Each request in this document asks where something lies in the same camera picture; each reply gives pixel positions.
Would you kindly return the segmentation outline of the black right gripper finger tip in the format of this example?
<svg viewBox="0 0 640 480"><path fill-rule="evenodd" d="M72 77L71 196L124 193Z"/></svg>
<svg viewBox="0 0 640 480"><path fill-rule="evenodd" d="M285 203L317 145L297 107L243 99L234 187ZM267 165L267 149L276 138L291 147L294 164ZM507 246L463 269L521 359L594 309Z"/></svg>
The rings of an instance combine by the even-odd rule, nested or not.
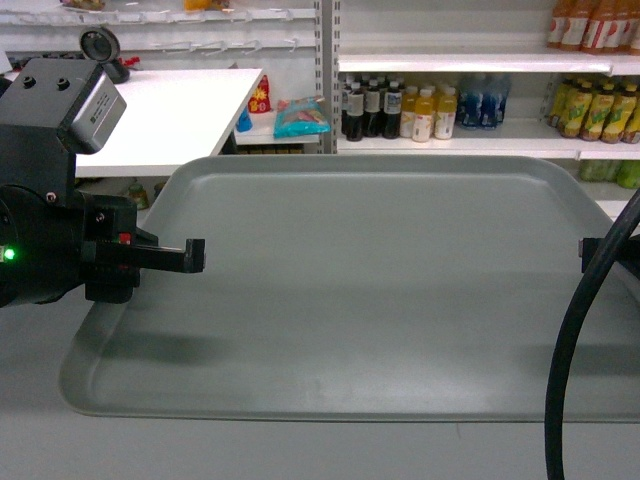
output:
<svg viewBox="0 0 640 480"><path fill-rule="evenodd" d="M583 238L579 241L578 254L581 259L581 272L585 273L590 262L596 255L602 238Z"/></svg>

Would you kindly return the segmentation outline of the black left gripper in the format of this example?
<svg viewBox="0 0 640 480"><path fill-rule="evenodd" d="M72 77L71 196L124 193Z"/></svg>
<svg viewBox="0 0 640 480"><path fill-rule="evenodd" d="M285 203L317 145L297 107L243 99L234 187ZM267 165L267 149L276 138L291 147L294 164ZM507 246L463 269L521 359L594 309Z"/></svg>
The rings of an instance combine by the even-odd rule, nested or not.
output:
<svg viewBox="0 0 640 480"><path fill-rule="evenodd" d="M80 192L74 208L48 204L19 186L1 188L1 305L47 304L83 285L88 300L122 304L139 286L140 269L195 274L205 269L204 239L183 249L159 247L136 226L129 198ZM94 261L82 258L94 243Z"/></svg>

